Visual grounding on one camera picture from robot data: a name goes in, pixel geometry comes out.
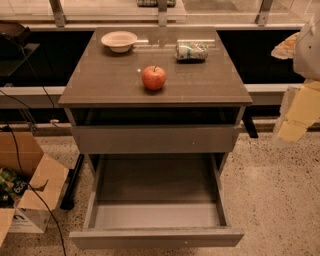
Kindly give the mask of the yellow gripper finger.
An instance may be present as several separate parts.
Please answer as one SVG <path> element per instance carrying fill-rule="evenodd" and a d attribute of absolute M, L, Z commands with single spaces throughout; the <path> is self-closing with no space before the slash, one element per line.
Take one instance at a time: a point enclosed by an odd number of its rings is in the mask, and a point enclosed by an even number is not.
<path fill-rule="evenodd" d="M 271 51 L 271 56 L 281 60 L 292 59 L 298 35 L 299 33 L 296 32 L 275 46 Z"/>
<path fill-rule="evenodd" d="M 289 88 L 283 97 L 277 136 L 285 142 L 298 141 L 320 118 L 320 82 L 307 81 Z"/>

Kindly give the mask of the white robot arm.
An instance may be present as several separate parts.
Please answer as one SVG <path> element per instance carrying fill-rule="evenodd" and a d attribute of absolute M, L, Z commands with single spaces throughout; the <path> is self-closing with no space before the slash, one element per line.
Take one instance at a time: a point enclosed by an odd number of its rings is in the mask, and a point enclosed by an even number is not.
<path fill-rule="evenodd" d="M 292 59 L 294 72 L 305 79 L 299 88 L 285 92 L 274 128 L 278 141 L 293 143 L 320 118 L 320 12 L 299 32 L 275 46 L 271 56 Z"/>

